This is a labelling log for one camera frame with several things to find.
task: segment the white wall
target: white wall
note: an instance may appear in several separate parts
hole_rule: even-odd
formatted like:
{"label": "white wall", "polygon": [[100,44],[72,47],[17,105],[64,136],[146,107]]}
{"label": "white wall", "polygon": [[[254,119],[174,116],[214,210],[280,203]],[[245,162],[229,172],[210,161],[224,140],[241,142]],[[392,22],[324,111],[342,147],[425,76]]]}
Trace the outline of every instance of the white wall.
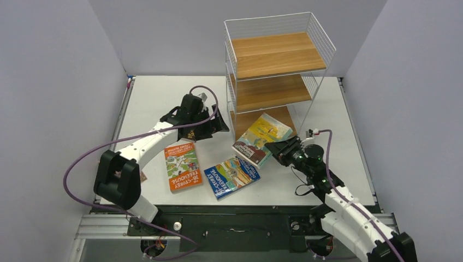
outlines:
{"label": "white wall", "polygon": [[388,0],[344,79],[379,202],[419,261],[463,257],[462,10]]}
{"label": "white wall", "polygon": [[344,76],[386,0],[90,0],[130,74],[224,75],[226,19],[312,11]]}
{"label": "white wall", "polygon": [[[87,1],[0,1],[1,261],[67,261],[88,208],[68,165],[111,139],[127,78]],[[91,200],[98,156],[71,189]]]}

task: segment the wooden shelf board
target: wooden shelf board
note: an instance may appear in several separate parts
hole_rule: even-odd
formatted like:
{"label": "wooden shelf board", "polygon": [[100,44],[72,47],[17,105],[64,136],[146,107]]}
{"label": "wooden shelf board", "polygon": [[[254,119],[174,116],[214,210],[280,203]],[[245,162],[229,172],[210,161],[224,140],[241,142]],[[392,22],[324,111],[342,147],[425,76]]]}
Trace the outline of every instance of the wooden shelf board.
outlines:
{"label": "wooden shelf board", "polygon": [[238,82],[236,112],[242,113],[264,108],[311,100],[301,75],[285,75]]}
{"label": "wooden shelf board", "polygon": [[238,79],[251,79],[326,69],[306,32],[231,41]]}
{"label": "wooden shelf board", "polygon": [[277,119],[283,124],[291,127],[293,132],[291,135],[297,135],[296,127],[294,126],[291,115],[289,114],[286,106],[280,106],[279,108],[270,108],[260,111],[254,111],[244,114],[236,115],[236,123],[234,122],[235,114],[230,111],[231,120],[233,121],[233,128],[235,129],[235,140],[238,140],[242,134],[263,114],[267,113],[271,117]]}

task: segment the white knob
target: white knob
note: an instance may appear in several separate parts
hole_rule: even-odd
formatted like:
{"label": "white knob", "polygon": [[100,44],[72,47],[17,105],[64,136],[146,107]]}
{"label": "white knob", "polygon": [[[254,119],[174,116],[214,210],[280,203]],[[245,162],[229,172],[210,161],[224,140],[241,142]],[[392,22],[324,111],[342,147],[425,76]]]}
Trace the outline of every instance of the white knob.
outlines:
{"label": "white knob", "polygon": [[182,228],[182,224],[180,222],[174,223],[174,230],[179,231]]}

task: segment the book cover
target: book cover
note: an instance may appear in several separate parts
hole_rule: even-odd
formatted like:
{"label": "book cover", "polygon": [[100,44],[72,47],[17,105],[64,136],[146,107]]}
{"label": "book cover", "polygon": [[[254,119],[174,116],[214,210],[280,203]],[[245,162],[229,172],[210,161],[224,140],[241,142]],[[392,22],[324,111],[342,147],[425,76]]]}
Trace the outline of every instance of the book cover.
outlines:
{"label": "book cover", "polygon": [[203,183],[193,143],[166,147],[164,155],[171,192]]}
{"label": "book cover", "polygon": [[217,200],[260,179],[257,170],[238,157],[204,170]]}
{"label": "book cover", "polygon": [[271,155],[264,146],[265,143],[284,140],[292,132],[291,127],[263,113],[233,144],[232,148],[239,157],[260,168]]}

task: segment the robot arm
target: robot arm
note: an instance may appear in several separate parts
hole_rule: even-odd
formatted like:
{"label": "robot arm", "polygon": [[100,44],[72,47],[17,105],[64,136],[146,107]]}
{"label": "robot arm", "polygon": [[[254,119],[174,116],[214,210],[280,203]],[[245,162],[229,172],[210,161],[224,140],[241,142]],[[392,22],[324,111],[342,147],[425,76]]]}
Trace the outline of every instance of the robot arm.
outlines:
{"label": "robot arm", "polygon": [[198,141],[211,138],[215,132],[229,131],[218,109],[211,120],[200,125],[190,125],[210,117],[204,105],[205,100],[206,95],[203,93],[199,96],[185,95],[181,105],[161,117],[150,132],[168,128],[171,130],[141,138],[117,152],[104,152],[93,191],[134,216],[152,222],[158,208],[141,195],[140,171],[143,167],[164,148],[180,139]]}
{"label": "robot arm", "polygon": [[[383,233],[407,262],[417,261],[413,240],[406,234],[397,234],[374,217],[355,198],[323,162],[324,150],[318,145],[303,147],[304,141],[295,136],[286,141],[267,143],[275,159],[284,166],[293,165],[307,177],[307,184],[324,204],[317,212],[316,223],[323,231],[335,236],[361,261],[398,261]],[[333,182],[333,189],[328,174]]]}

